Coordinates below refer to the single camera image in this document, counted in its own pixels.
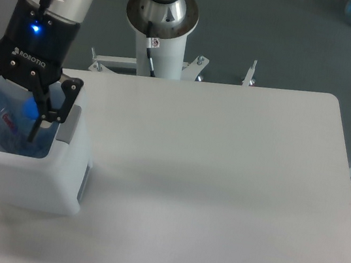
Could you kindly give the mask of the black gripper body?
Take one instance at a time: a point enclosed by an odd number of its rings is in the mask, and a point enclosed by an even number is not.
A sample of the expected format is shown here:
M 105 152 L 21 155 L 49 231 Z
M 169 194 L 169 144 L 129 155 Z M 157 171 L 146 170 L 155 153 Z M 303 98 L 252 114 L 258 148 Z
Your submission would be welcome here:
M 84 85 L 62 71 L 79 29 L 80 24 L 55 18 L 30 0 L 18 0 L 0 39 L 0 76 L 33 95 L 50 92 L 46 122 L 65 122 Z

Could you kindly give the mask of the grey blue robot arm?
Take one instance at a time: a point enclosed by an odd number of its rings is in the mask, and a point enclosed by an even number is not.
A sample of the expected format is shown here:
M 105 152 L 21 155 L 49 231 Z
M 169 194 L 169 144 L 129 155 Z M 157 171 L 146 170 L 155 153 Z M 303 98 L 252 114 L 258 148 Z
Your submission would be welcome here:
M 63 61 L 93 0 L 17 0 L 0 39 L 0 77 L 33 94 L 39 115 L 28 140 L 43 122 L 65 122 L 84 83 L 63 72 Z M 179 80 L 186 39 L 199 10 L 194 0 L 129 0 L 135 30 L 138 75 Z

